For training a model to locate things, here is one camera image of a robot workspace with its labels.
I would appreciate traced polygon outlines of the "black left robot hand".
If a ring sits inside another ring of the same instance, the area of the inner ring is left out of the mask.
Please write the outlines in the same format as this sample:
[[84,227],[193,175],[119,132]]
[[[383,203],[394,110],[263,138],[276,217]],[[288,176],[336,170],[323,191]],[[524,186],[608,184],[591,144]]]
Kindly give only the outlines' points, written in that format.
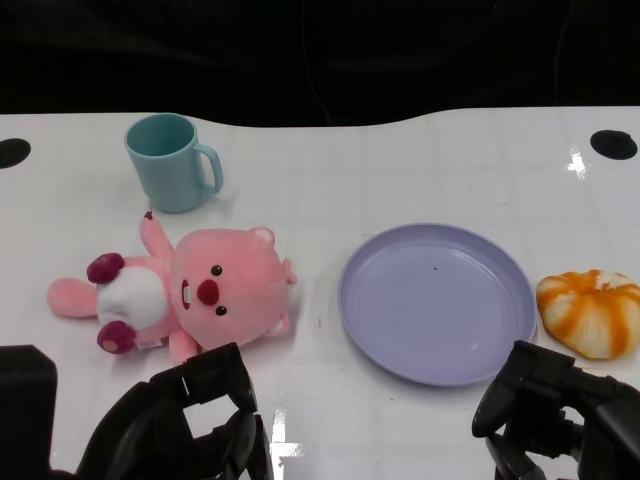
[[[139,382],[108,411],[77,470],[50,464],[55,363],[33,345],[1,349],[4,479],[270,479],[269,441],[239,347],[230,343]],[[228,397],[235,413],[194,437],[186,408]]]

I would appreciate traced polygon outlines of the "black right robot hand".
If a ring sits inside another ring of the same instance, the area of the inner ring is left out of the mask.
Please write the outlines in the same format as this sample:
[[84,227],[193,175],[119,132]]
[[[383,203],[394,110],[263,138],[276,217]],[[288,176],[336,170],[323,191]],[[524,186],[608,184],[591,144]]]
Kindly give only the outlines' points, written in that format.
[[581,479],[639,476],[639,392],[574,358],[517,341],[475,412],[498,479],[542,479],[532,454],[577,462]]

